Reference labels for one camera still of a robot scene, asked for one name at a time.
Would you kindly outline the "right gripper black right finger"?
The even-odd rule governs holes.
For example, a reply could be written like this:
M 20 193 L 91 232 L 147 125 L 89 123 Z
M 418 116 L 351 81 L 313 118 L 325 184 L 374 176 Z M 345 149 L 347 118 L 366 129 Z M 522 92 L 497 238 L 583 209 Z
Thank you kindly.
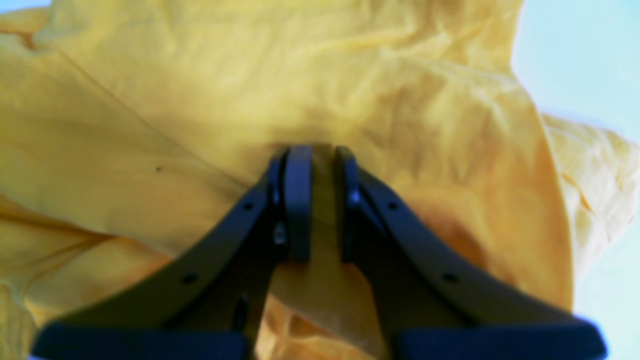
M 537 300 L 455 253 L 398 194 L 334 151 L 337 235 L 374 295 L 394 360 L 603 360 L 589 321 Z

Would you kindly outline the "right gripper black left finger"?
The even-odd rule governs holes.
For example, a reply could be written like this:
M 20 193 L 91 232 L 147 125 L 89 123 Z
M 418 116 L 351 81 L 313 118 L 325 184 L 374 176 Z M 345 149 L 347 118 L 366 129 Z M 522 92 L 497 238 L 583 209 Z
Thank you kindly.
M 311 255 L 313 148 L 278 150 L 195 246 L 121 294 L 51 321 L 32 360 L 249 360 L 272 273 Z

